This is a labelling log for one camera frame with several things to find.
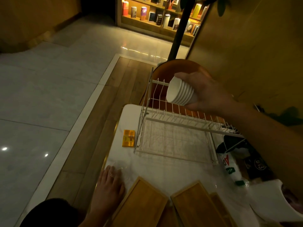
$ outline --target stack of white cups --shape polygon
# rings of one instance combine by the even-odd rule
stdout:
[[[197,95],[194,89],[183,80],[173,77],[169,82],[169,87],[166,93],[166,99],[169,103],[174,103],[180,106],[197,102]]]

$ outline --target black pole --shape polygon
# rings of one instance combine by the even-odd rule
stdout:
[[[183,10],[183,14],[181,16],[180,23],[179,23],[174,41],[172,43],[172,48],[169,53],[169,57],[168,57],[167,61],[174,60],[177,57],[177,53],[178,53],[178,50],[179,50],[179,47],[180,47],[180,44],[182,41],[182,37],[183,37],[184,31],[185,31],[188,19],[191,14],[191,10],[194,7],[195,2],[196,2],[196,0],[188,0],[185,5],[185,8]]]

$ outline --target dish rack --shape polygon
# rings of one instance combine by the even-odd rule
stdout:
[[[163,88],[169,83],[165,80],[152,80],[152,73],[153,68],[143,97],[134,153],[144,152],[199,163],[218,164],[215,150],[218,144],[224,142],[224,135],[243,138],[240,142],[245,140],[235,127],[222,118],[184,109],[181,113],[179,105],[166,100],[166,90]],[[160,110],[160,104],[162,108],[165,104],[164,110]]]

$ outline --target wall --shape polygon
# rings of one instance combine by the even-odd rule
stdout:
[[[0,51],[24,50],[80,12],[80,0],[0,0]]]
[[[211,6],[188,59],[205,66],[242,102],[303,118],[303,0],[230,0]]]

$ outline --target wooden floor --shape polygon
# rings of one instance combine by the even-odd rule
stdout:
[[[48,199],[64,198],[75,208],[86,212],[122,108],[128,103],[139,104],[152,67],[119,58]]]

